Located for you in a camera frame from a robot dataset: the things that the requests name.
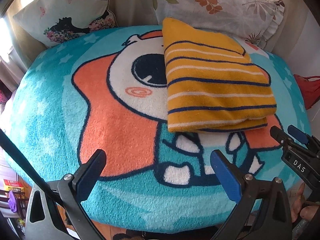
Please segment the navy stripe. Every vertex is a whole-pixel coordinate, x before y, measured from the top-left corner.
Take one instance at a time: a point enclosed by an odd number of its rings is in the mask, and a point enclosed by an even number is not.
[[[170,59],[166,65],[168,66],[169,63],[173,62],[174,60],[178,60],[178,59],[192,59],[192,60],[216,62],[216,63],[233,63],[233,64],[239,64],[242,66],[256,66],[256,64],[254,64],[254,63],[240,63],[240,62],[234,62],[234,61],[228,61],[228,60],[213,60],[213,59],[198,58],[198,57],[185,57],[185,56],[174,57],[174,58]]]
[[[219,110],[226,110],[226,111],[238,111],[238,110],[245,110],[245,109],[261,109],[261,108],[274,108],[277,105],[259,105],[259,106],[235,106],[235,107],[223,107],[223,106],[185,106],[174,108],[168,111],[168,114],[173,114],[177,112],[184,112],[184,111],[195,111],[195,110],[210,110],[210,111],[219,111]]]
[[[239,55],[242,55],[242,53],[240,52],[237,52],[235,50],[232,50],[232,49],[225,49],[225,48],[220,48],[220,47],[216,47],[216,46],[210,46],[210,45],[207,45],[207,44],[204,44],[204,43],[197,43],[197,42],[193,42],[193,41],[175,41],[173,43],[171,43],[168,47],[165,48],[164,50],[164,53],[167,51],[167,49],[169,49],[172,45],[174,44],[178,44],[178,43],[191,43],[191,44],[195,44],[195,45],[199,45],[199,46],[205,46],[205,47],[208,47],[208,48],[212,48],[212,49],[223,49],[223,50],[226,50],[226,51],[230,51],[230,52],[235,52]]]
[[[245,130],[250,130],[250,129],[266,127],[267,125],[268,125],[267,123],[264,123],[264,124],[260,124],[260,125],[257,125],[257,126],[252,126],[252,127],[247,127],[247,128],[239,128],[239,129],[229,129],[229,130],[203,128],[203,129],[198,129],[198,131],[204,131],[204,132],[240,132],[240,131],[245,131]]]
[[[197,77],[181,77],[171,80],[167,87],[172,84],[182,82],[182,81],[198,81],[205,83],[218,83],[218,84],[236,84],[236,85],[253,85],[259,87],[269,87],[269,83],[259,83],[259,82],[251,82],[251,81],[242,81],[242,80],[224,80],[224,79],[210,79],[210,78],[197,78]]]

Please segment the floral pillowcase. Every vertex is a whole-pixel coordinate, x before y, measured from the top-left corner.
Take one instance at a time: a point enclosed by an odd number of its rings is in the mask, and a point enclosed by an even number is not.
[[[47,47],[117,27],[109,0],[34,0],[13,19]]]
[[[284,17],[281,0],[152,0],[159,24],[166,17],[195,28],[240,37],[264,48]]]

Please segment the folded towel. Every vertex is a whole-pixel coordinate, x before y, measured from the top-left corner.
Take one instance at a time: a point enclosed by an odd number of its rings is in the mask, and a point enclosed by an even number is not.
[[[276,112],[267,72],[232,38],[163,21],[168,130],[227,132],[260,128]]]

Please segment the blue cartoon rug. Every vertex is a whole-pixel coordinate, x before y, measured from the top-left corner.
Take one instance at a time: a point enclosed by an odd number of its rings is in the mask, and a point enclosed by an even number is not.
[[[257,179],[279,176],[289,188],[298,178],[281,161],[269,128],[286,131],[293,124],[310,133],[285,62],[238,42],[271,77],[277,112],[266,128],[169,133],[161,26],[136,26],[97,31],[42,52],[17,90],[6,133],[46,181],[75,172],[97,148],[105,150],[107,165],[82,203],[96,221],[164,233],[221,223],[235,203],[210,166],[212,150]]]

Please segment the finger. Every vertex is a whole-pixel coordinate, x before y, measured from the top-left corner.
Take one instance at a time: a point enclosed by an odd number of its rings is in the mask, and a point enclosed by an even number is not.
[[[301,208],[302,208],[301,196],[298,196],[297,199],[293,202],[291,206],[291,210],[299,214],[299,212],[301,211]]]
[[[306,186],[306,184],[304,182],[300,185],[300,187],[297,191],[297,196],[300,196],[303,194],[305,186]]]
[[[308,206],[301,210],[300,216],[308,221],[311,221],[316,214],[319,207],[317,206]]]
[[[292,223],[294,223],[298,218],[298,214],[296,212],[294,212],[293,210],[291,210],[291,221]]]

